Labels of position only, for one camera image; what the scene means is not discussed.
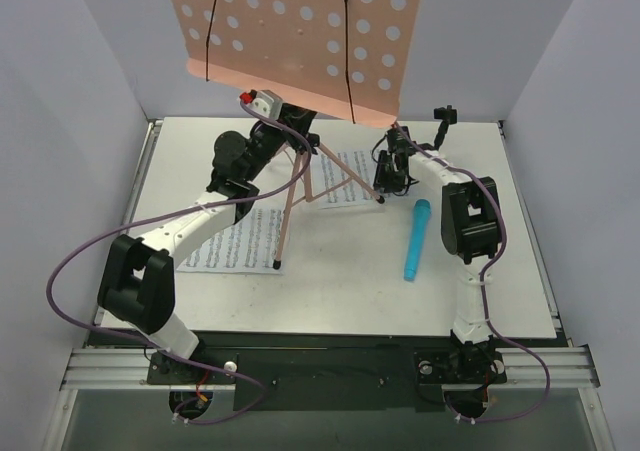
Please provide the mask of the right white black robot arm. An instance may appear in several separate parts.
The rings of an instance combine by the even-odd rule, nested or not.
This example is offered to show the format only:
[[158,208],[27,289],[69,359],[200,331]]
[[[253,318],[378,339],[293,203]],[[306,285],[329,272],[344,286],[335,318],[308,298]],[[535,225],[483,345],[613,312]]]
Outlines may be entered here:
[[440,236],[445,250],[459,259],[456,314],[452,334],[461,344],[489,341],[498,332],[489,312],[490,269],[506,248],[506,226],[497,185],[444,158],[436,148],[444,139],[441,124],[435,143],[413,141],[397,123],[385,133],[387,148],[376,158],[374,189],[400,194],[425,184],[439,194]]

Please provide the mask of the blue toy microphone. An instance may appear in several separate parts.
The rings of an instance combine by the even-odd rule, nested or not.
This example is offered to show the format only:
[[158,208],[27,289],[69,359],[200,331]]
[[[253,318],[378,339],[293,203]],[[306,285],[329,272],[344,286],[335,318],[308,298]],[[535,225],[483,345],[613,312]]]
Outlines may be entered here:
[[415,202],[403,274],[407,282],[413,282],[416,279],[431,214],[431,203],[428,200],[419,199]]

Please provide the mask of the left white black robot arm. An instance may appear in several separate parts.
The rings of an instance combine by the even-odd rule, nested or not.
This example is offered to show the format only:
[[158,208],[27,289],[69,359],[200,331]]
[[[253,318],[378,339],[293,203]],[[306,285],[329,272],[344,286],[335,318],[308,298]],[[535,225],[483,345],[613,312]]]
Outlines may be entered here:
[[112,242],[99,286],[98,305],[137,329],[153,345],[189,359],[199,339],[175,313],[175,268],[214,234],[237,224],[259,194],[255,178],[284,144],[298,148],[286,125],[306,138],[316,113],[285,104],[278,125],[257,121],[247,136],[229,130],[213,145],[211,180],[194,202],[197,210],[133,238]]

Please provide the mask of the pink perforated music stand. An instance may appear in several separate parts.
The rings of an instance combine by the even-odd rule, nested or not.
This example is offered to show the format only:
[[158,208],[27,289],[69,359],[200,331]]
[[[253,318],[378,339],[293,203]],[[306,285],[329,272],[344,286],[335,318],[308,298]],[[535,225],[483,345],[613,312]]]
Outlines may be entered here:
[[[191,75],[240,94],[270,90],[283,106],[356,125],[383,128],[398,117],[420,0],[171,3]],[[313,154],[295,153],[287,197],[309,179]]]

